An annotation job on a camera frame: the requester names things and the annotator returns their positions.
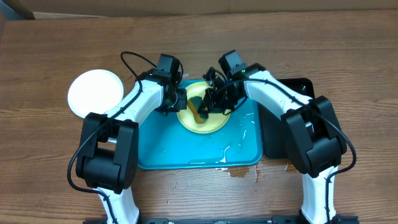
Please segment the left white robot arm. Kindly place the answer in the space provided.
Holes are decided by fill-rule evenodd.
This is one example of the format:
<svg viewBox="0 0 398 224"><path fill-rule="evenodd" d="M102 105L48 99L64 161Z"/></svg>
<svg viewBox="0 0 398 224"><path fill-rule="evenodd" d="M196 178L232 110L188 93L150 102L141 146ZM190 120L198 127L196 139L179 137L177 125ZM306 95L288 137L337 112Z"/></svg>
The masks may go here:
<svg viewBox="0 0 398 224"><path fill-rule="evenodd" d="M134 88L117 106L85 117L67 179L73 189L100 197L106 212L103 223L139 221L131 189L139 126L153 111L168 114L187 107L187 92L179 87L182 75L180 60L161 54L152 69L136 77Z"/></svg>

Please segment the white plate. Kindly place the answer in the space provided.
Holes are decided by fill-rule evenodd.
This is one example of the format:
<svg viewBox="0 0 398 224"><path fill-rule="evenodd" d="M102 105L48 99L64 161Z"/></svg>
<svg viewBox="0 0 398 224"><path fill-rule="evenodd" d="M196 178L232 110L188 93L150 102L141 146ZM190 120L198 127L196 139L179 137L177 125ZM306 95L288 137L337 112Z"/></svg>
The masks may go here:
<svg viewBox="0 0 398 224"><path fill-rule="evenodd" d="M79 117L103 114L118 105L124 96L121 79L109 70L94 69L82 73L70 85L67 101Z"/></svg>

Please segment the green and yellow sponge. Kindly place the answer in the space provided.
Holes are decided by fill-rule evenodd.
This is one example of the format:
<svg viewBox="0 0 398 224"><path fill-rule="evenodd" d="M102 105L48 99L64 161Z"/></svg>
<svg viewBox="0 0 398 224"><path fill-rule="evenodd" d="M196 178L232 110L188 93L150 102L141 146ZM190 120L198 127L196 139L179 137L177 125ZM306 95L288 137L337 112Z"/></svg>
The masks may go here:
<svg viewBox="0 0 398 224"><path fill-rule="evenodd" d="M202 107L203 99L200 96L191 97L187 101L187 107L193 114L193 118L197 124L203 124L208 119L208 113Z"/></svg>

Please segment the yellow-green rimmed plate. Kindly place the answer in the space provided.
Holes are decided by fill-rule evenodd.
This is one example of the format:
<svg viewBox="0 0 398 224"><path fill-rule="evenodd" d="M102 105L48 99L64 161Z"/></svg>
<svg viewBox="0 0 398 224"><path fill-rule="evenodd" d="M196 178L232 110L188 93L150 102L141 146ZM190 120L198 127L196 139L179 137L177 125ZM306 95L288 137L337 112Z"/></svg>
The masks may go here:
<svg viewBox="0 0 398 224"><path fill-rule="evenodd" d="M205 97L205 90L210 87L206 82L199 80L185 80L182 85L187 91L188 100L196 96L199 96L202 100ZM185 128L199 134L215 132L222 128L229 119L229 115L210 113L208 119L204 123L199 124L195 121L198 115L192 113L188 106L185 110L180 110L177 113L177 117Z"/></svg>

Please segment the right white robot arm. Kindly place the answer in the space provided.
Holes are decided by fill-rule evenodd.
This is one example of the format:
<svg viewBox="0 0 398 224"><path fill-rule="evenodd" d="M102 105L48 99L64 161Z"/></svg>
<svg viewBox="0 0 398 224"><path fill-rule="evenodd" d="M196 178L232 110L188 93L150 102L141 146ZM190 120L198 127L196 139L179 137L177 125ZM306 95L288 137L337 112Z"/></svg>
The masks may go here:
<svg viewBox="0 0 398 224"><path fill-rule="evenodd" d="M279 119L287 156L302 175L300 214L304 222L331 223L336 216L334 178L348 141L330 101L296 92L262 65L244 63L235 50L224 54L218 63L221 70L210 67L203 75L209 88L195 103L198 117L227 115L246 99L265 107Z"/></svg>

